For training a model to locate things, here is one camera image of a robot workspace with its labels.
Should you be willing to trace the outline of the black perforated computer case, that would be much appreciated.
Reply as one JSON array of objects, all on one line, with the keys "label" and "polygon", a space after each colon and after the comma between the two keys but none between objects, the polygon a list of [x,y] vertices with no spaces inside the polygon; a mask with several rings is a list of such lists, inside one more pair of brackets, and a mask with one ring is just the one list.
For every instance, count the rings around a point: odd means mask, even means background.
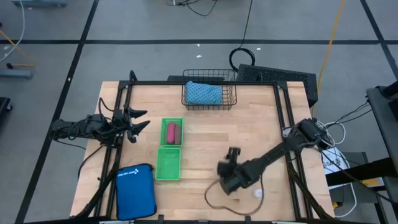
[{"label": "black perforated computer case", "polygon": [[313,73],[296,72],[269,67],[241,64],[238,68],[240,82],[302,82],[308,105],[311,108],[318,101],[317,79]]}]

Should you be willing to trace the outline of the yellow label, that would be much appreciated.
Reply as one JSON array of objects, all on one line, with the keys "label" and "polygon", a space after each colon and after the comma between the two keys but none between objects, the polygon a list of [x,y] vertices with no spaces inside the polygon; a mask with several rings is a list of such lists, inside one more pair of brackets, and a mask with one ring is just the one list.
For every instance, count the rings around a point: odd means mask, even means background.
[{"label": "yellow label", "polygon": [[361,183],[366,185],[367,187],[382,187],[382,186],[384,186],[384,181],[383,181],[382,177],[362,180]]}]

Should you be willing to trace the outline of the blue first aid pouch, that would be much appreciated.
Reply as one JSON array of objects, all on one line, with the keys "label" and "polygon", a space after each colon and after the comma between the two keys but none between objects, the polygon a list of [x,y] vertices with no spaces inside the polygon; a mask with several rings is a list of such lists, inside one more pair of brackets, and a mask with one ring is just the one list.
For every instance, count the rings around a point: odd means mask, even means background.
[{"label": "blue first aid pouch", "polygon": [[116,218],[118,220],[150,217],[157,212],[153,170],[150,164],[138,164],[117,171]]}]

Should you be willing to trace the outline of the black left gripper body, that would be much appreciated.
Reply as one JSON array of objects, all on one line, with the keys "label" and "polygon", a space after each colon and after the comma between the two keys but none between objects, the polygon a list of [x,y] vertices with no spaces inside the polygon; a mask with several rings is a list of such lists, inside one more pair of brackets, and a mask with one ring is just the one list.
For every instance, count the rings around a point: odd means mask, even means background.
[{"label": "black left gripper body", "polygon": [[113,128],[116,134],[127,134],[127,138],[131,143],[136,143],[136,128],[137,126],[132,122],[135,118],[136,110],[131,107],[122,110],[114,110]]}]

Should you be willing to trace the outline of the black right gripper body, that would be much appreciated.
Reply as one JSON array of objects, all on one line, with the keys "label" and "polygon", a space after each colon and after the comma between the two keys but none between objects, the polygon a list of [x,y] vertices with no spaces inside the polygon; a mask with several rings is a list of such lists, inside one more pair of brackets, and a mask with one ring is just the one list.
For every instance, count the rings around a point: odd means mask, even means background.
[{"label": "black right gripper body", "polygon": [[245,161],[241,164],[219,161],[217,165],[217,174],[220,177],[220,185],[226,195],[237,191],[239,188],[246,189],[249,181],[244,174]]}]

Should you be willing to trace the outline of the grey floor base plate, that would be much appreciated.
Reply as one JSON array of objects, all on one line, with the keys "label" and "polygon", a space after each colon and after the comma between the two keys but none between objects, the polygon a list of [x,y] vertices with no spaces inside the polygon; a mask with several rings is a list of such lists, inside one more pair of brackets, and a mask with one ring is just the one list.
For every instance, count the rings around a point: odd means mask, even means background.
[{"label": "grey floor base plate", "polygon": [[1,69],[0,78],[25,78],[31,79],[31,71],[28,70],[13,70],[13,69]]}]

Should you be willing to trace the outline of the green plastic basket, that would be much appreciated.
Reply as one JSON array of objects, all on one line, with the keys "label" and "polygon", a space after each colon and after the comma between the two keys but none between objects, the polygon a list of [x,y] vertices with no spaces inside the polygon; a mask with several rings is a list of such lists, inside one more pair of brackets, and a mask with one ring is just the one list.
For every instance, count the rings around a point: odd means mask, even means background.
[{"label": "green plastic basket", "polygon": [[179,180],[181,149],[175,147],[158,148],[155,168],[156,180]]},{"label": "green plastic basket", "polygon": [[[176,145],[175,143],[173,144],[167,144],[166,143],[166,135],[167,135],[167,125],[169,123],[175,123],[179,124],[182,126],[182,143],[181,145]],[[163,118],[162,119],[162,125],[161,125],[161,132],[160,132],[160,145],[162,147],[181,147],[183,145],[183,118]]]}]

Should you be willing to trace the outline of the black side table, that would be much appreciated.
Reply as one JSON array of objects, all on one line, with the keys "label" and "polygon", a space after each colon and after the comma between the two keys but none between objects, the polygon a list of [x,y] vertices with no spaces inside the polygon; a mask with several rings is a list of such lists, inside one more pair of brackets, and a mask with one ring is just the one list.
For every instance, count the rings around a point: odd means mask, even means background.
[{"label": "black side table", "polygon": [[398,81],[366,90],[389,158],[398,173]]}]

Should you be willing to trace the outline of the black floor object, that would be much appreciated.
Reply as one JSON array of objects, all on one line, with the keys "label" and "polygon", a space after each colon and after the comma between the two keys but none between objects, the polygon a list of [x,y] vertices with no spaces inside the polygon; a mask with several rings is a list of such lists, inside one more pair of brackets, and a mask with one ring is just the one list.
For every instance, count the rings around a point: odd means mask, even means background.
[{"label": "black floor object", "polygon": [[11,99],[0,97],[0,126],[3,124],[12,109],[13,106],[11,105]]}]

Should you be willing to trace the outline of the white paper sheet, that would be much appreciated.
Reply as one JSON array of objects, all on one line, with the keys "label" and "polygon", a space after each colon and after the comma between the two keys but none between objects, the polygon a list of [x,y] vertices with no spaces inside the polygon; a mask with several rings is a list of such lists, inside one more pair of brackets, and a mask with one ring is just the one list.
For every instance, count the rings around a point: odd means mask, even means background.
[{"label": "white paper sheet", "polygon": [[336,147],[323,150],[321,156],[325,175],[350,168],[348,160]]}]

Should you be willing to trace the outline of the blue patterned soft pack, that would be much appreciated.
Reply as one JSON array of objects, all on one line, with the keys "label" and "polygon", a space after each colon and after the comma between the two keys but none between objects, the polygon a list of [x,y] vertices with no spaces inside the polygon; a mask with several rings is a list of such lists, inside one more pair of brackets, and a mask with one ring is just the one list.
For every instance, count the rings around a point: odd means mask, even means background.
[{"label": "blue patterned soft pack", "polygon": [[220,105],[222,87],[189,81],[185,85],[185,101],[190,105]]}]

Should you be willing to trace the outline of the black beam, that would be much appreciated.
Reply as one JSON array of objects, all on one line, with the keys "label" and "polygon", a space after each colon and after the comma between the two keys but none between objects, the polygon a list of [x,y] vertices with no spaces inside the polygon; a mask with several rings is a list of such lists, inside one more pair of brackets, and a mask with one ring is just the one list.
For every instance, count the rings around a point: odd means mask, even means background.
[{"label": "black beam", "polygon": [[390,157],[326,175],[328,186],[378,177],[398,177],[398,161]]}]

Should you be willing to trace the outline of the grey box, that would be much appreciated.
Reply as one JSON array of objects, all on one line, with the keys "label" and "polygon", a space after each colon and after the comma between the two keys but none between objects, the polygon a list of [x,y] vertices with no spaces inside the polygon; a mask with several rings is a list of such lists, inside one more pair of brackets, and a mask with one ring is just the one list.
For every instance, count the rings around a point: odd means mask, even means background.
[{"label": "grey box", "polygon": [[351,184],[346,184],[330,189],[330,197],[333,208],[341,207],[344,205],[345,202],[351,204],[355,201],[353,187]]}]

